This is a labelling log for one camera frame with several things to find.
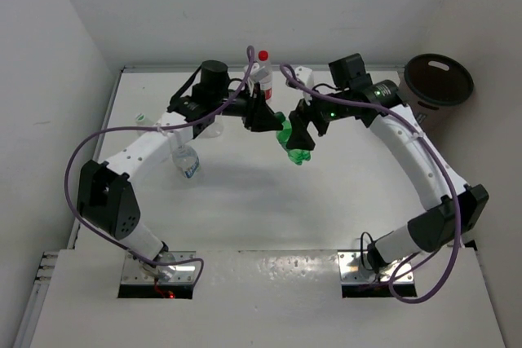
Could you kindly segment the blue cap clear bottle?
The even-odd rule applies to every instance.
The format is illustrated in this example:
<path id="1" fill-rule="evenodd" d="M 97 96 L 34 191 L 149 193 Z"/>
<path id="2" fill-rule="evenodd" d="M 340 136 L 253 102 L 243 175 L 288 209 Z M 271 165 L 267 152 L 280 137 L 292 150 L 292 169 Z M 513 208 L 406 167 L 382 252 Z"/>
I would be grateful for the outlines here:
<path id="1" fill-rule="evenodd" d="M 214 121 L 201 133 L 201 137 L 204 139 L 217 138 L 223 133 L 223 130 L 223 118 L 221 116 L 216 116 Z"/>

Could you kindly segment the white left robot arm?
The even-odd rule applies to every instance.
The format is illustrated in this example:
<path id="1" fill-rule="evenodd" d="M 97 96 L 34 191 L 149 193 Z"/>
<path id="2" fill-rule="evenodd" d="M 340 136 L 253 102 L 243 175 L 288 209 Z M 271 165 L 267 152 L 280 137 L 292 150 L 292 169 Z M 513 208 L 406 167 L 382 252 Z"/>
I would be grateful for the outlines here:
<path id="1" fill-rule="evenodd" d="M 140 127 L 134 142 L 102 162 L 83 165 L 76 207 L 80 221 L 142 263 L 164 266 L 161 257 L 168 248 L 140 221 L 134 186 L 175 151 L 188 147 L 219 115 L 239 117 L 253 132 L 280 131 L 282 124 L 268 106 L 264 89 L 271 73 L 271 67 L 252 60 L 232 90 L 228 66 L 203 61 L 170 98 L 160 118 Z"/>

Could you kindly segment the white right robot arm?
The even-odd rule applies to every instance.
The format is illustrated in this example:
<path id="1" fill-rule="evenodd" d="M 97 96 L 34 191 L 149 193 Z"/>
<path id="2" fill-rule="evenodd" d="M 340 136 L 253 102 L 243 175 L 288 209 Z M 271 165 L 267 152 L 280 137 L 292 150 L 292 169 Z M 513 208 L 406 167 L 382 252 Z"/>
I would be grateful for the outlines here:
<path id="1" fill-rule="evenodd" d="M 335 60 L 329 69 L 335 92 L 322 95 L 313 90 L 311 69 L 281 68 L 287 86 L 303 91 L 289 114 L 286 147 L 310 152 L 315 143 L 307 131 L 309 125 L 323 136 L 330 122 L 353 117 L 385 144 L 425 209 L 403 227 L 371 241 L 361 265 L 378 273 L 412 254 L 435 252 L 474 228 L 489 194 L 484 186 L 470 185 L 449 167 L 400 97 L 397 84 L 390 80 L 373 83 L 359 54 Z"/>

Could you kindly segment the green plastic bottle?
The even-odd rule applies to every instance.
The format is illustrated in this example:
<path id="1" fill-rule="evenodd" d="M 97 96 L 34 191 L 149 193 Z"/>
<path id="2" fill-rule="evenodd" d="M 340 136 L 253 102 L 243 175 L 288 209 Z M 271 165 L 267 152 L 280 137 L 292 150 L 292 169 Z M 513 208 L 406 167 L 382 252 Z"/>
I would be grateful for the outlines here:
<path id="1" fill-rule="evenodd" d="M 310 161 L 311 153 L 306 149 L 296 148 L 294 145 L 293 128 L 290 120 L 282 112 L 276 112 L 275 115 L 282 124 L 282 129 L 276 132 L 276 140 L 290 161 L 295 165 L 302 165 L 304 162 Z"/>

